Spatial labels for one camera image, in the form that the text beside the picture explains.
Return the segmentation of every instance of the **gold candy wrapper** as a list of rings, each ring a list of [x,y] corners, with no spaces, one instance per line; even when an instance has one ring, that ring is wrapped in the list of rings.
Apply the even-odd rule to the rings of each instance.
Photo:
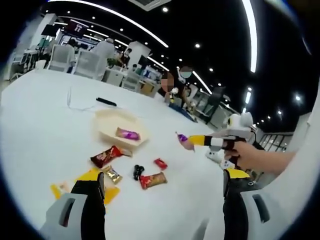
[[[101,170],[102,172],[104,172],[104,174],[106,174],[114,184],[117,184],[121,181],[122,176],[120,176],[113,168],[112,166],[107,166],[106,168],[103,168]]]

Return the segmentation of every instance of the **ceiling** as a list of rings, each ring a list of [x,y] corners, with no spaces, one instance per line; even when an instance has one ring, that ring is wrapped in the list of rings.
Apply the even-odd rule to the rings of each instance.
[[[152,58],[163,62],[170,71],[175,71],[176,66],[192,66],[211,90],[218,83],[226,86],[230,107],[238,112],[245,106],[247,89],[251,87],[247,111],[265,132],[294,131],[299,116],[312,110],[318,75],[312,67],[311,56],[298,30],[262,0],[251,1],[258,47],[255,73],[250,72],[251,38],[241,0],[173,0],[164,5],[169,9],[167,13],[162,11],[162,6],[144,11],[128,0],[90,2],[134,20],[169,47],[164,47],[132,23],[93,6],[49,2],[41,11],[56,13],[62,20],[67,16],[90,21],[94,23],[93,30],[106,35],[113,33],[116,39],[127,44],[128,38],[120,34],[134,41],[147,42]],[[194,75],[188,81],[201,86]],[[299,102],[295,98],[297,94],[301,97]]]

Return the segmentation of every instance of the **table surface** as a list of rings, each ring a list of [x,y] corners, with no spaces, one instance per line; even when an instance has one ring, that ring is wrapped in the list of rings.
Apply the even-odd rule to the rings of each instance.
[[[95,111],[108,108],[96,102],[97,97],[136,115],[151,135],[132,159],[120,157],[111,163],[123,179],[117,185],[119,195],[106,206],[106,238],[191,239],[208,218],[205,239],[223,239],[223,171],[205,157],[206,147],[187,151],[175,134],[210,134],[208,126],[142,94],[51,70],[33,70],[2,92],[1,166],[26,220],[40,229],[55,202],[50,185],[87,172],[90,157],[111,146],[93,134]],[[134,165],[144,166],[145,175],[156,174],[160,172],[153,163],[156,158],[168,164],[164,171],[168,183],[142,190],[133,180]]]

